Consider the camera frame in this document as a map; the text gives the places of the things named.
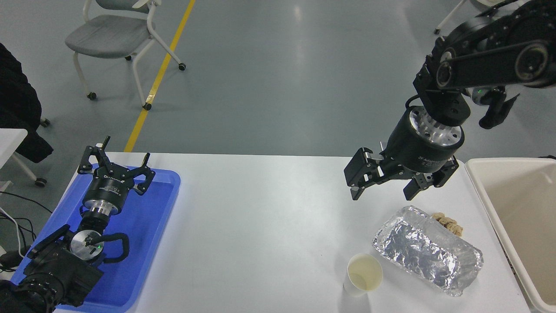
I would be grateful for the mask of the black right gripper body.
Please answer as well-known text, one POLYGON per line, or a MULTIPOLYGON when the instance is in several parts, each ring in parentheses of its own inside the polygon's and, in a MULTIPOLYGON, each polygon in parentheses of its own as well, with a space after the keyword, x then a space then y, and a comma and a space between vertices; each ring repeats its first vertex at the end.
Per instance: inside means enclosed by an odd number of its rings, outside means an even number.
POLYGON ((460 127, 437 122, 425 109, 407 109, 387 141, 385 158, 413 172, 438 171, 460 148, 460 127))

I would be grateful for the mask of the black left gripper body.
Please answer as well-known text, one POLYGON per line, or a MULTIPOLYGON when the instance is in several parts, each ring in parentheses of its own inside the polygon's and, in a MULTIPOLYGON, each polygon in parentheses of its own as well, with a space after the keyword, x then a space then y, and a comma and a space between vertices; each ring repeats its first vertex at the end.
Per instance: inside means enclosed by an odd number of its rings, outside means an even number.
POLYGON ((83 204, 90 205, 93 201, 100 200, 113 205, 125 204, 129 191, 134 187, 134 179, 124 180, 122 172, 116 169, 113 170, 113 174, 115 174, 114 177, 105 167, 96 168, 83 204))

